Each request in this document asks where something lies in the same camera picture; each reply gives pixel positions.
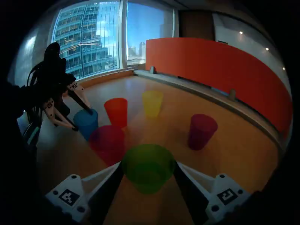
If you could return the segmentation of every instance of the window sill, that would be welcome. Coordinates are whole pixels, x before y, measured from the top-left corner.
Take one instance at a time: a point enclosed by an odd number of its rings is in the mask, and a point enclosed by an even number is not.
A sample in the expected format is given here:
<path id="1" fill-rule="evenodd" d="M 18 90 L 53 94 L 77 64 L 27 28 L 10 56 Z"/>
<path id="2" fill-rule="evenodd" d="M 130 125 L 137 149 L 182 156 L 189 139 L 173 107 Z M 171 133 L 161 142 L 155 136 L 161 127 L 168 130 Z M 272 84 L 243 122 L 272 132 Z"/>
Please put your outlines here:
<path id="1" fill-rule="evenodd" d="M 129 67 L 126 69 L 114 69 L 104 73 L 99 73 L 96 75 L 91 75 L 87 77 L 80 78 L 76 80 L 83 88 L 91 87 L 95 84 L 109 81 L 115 78 L 121 78 L 133 75 L 132 71 L 137 70 L 137 67 Z"/>

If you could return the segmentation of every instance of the red cup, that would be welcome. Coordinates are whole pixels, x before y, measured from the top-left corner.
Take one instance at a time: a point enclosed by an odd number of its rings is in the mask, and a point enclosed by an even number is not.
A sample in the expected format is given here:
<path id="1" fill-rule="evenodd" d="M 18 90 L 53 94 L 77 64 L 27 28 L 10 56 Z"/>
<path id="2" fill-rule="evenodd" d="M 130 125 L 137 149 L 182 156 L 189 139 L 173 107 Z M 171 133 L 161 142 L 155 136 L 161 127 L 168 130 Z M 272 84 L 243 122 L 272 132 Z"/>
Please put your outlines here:
<path id="1" fill-rule="evenodd" d="M 195 114 L 190 121 L 188 145 L 193 150 L 201 150 L 217 131 L 217 122 L 204 114 Z"/>
<path id="2" fill-rule="evenodd" d="M 91 134 L 88 142 L 91 149 L 108 165 L 114 165 L 125 154 L 124 132 L 117 126 L 99 127 Z"/>
<path id="3" fill-rule="evenodd" d="M 114 98 L 104 103 L 111 125 L 124 128 L 127 126 L 127 100 Z"/>

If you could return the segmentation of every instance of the glass building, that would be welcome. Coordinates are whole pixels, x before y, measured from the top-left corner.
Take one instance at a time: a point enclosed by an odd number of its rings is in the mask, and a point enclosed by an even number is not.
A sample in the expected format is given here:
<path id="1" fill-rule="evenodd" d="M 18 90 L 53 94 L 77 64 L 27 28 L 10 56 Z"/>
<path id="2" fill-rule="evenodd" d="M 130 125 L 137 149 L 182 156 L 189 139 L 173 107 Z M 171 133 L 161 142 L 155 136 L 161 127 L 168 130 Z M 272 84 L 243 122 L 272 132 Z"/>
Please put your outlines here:
<path id="1" fill-rule="evenodd" d="M 53 42 L 66 58 L 66 73 L 76 79 L 119 68 L 119 2 L 73 5 L 62 9 Z"/>

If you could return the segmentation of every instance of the plastic cup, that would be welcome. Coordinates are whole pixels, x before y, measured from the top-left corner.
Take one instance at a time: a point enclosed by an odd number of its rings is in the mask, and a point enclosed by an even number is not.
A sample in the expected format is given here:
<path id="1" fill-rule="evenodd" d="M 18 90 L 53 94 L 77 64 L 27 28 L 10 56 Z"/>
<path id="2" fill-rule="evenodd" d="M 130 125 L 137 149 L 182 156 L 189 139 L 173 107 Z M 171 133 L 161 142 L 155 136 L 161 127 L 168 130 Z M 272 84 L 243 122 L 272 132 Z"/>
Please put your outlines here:
<path id="1" fill-rule="evenodd" d="M 107 125 L 96 129 L 88 140 L 91 149 L 108 165 L 123 159 L 125 154 L 124 132 L 117 126 Z"/>
<path id="2" fill-rule="evenodd" d="M 76 113 L 73 118 L 74 124 L 87 141 L 91 133 L 98 128 L 98 113 L 94 109 L 91 110 L 93 112 L 92 115 L 83 109 Z"/>
<path id="3" fill-rule="evenodd" d="M 188 145 L 193 150 L 201 150 L 217 131 L 217 122 L 204 114 L 195 114 L 190 121 Z"/>
<path id="4" fill-rule="evenodd" d="M 142 94 L 145 114 L 148 117 L 157 117 L 161 109 L 163 93 L 159 91 L 146 91 Z"/>
<path id="5" fill-rule="evenodd" d="M 124 128 L 127 126 L 127 100 L 113 98 L 104 104 L 111 125 Z"/>
<path id="6" fill-rule="evenodd" d="M 153 194 L 172 176 L 175 160 L 167 149 L 155 144 L 143 144 L 126 152 L 122 168 L 140 193 Z"/>

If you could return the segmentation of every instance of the orange partition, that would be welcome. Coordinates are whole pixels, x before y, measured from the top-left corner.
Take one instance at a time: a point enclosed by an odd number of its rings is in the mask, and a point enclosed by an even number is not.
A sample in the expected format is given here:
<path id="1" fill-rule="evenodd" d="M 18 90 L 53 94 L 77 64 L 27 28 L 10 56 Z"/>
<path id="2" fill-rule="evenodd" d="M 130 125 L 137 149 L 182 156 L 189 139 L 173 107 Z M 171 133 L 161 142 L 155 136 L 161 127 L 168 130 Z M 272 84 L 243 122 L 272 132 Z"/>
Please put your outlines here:
<path id="1" fill-rule="evenodd" d="M 288 133 L 292 101 L 284 84 L 263 62 L 235 47 L 198 38 L 146 41 L 146 69 L 180 76 L 229 93 L 245 102 L 279 132 Z"/>

